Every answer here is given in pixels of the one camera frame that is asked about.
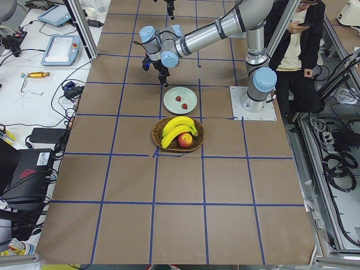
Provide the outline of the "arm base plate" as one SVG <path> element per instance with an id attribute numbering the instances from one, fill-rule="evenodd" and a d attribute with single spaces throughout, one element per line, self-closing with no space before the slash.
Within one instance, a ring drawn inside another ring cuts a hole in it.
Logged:
<path id="1" fill-rule="evenodd" d="M 229 90 L 235 120 L 277 120 L 270 93 L 264 101 L 254 101 L 248 96 L 248 87 L 230 86 Z"/>

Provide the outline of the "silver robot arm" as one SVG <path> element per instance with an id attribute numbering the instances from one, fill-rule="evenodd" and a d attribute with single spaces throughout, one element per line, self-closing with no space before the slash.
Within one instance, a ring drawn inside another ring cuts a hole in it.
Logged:
<path id="1" fill-rule="evenodd" d="M 144 26 L 139 31 L 139 45 L 145 50 L 142 68 L 147 71 L 154 66 L 160 84 L 166 87 L 169 69 L 177 67 L 182 58 L 244 33 L 250 84 L 241 101 L 244 109 L 260 111 L 277 81 L 275 72 L 268 66 L 264 33 L 272 7 L 273 1 L 239 1 L 225 15 L 189 33 L 184 33 L 180 25 L 161 29 Z"/>

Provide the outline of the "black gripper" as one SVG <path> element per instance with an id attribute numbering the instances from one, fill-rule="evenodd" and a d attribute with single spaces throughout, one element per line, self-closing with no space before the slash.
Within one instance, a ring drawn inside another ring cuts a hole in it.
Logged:
<path id="1" fill-rule="evenodd" d="M 162 86 L 167 87 L 167 77 L 169 76 L 169 70 L 167 67 L 163 65 L 161 60 L 154 61 L 152 60 L 151 63 L 153 64 L 154 68 L 159 72 L 159 75 L 157 76 L 159 79 L 159 82 Z"/>
<path id="2" fill-rule="evenodd" d="M 164 0 L 167 3 L 167 12 L 171 20 L 174 19 L 174 1 L 175 0 Z"/>

